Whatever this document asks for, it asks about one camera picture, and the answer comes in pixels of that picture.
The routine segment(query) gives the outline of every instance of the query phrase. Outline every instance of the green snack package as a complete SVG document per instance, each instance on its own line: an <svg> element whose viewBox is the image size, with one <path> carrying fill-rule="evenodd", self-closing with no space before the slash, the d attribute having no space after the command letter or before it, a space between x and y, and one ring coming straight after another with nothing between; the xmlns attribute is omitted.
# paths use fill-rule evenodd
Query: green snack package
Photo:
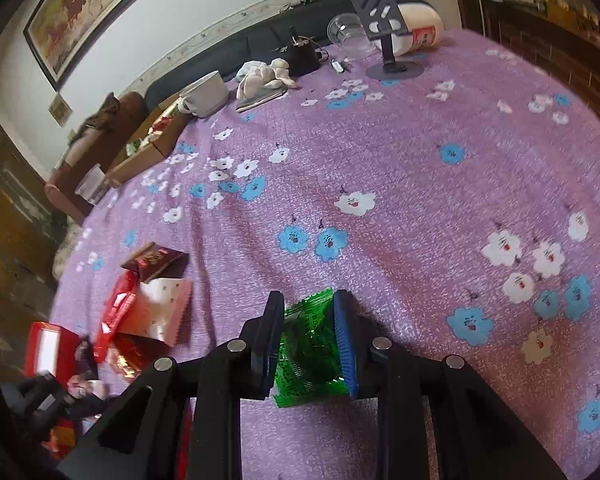
<svg viewBox="0 0 600 480"><path fill-rule="evenodd" d="M279 408L346 395L328 288L285 311L274 399Z"/></svg>

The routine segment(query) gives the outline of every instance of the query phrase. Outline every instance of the red snack package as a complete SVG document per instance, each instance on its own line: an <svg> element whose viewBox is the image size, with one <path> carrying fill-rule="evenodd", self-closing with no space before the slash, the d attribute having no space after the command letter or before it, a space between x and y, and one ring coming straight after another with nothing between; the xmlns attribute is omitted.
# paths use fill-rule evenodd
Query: red snack package
<svg viewBox="0 0 600 480"><path fill-rule="evenodd" d="M130 270L126 270L116 281L109 301L105 304L93 346L93 355L97 363L104 362L120 321L136 300L137 289L138 276Z"/></svg>

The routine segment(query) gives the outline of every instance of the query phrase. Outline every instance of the bed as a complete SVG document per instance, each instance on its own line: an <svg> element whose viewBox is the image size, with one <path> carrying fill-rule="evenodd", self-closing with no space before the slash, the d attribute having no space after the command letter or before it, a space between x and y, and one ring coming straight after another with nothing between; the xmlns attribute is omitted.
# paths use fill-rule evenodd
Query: bed
<svg viewBox="0 0 600 480"><path fill-rule="evenodd" d="M149 240L190 254L177 360L235 337L270 290L346 288L417 354L464 356L583 479L600 462L600 122L471 31L413 57L416 79L366 78L377 54L190 122L86 219L51 321L93 334ZM372 477L371 402L244 402L241 424L245 479Z"/></svg>

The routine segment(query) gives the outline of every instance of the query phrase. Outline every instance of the black phone holder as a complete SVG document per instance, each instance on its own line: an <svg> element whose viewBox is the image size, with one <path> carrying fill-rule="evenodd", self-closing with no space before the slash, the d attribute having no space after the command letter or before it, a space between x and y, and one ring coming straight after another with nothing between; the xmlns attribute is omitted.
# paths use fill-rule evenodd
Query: black phone holder
<svg viewBox="0 0 600 480"><path fill-rule="evenodd" d="M369 41L380 41L382 63L366 69L366 76L384 81L387 79L411 79L424 72L424 67L413 61L396 61L392 34L411 34L404 23L395 0L351 0Z"/></svg>

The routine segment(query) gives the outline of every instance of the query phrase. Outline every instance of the picture frame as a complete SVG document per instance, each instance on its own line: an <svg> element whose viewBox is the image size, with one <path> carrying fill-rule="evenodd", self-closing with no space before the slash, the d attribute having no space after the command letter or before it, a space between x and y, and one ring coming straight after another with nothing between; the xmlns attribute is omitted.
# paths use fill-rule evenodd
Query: picture frame
<svg viewBox="0 0 600 480"><path fill-rule="evenodd" d="M58 91L101 33L134 0L40 0L24 37Z"/></svg>

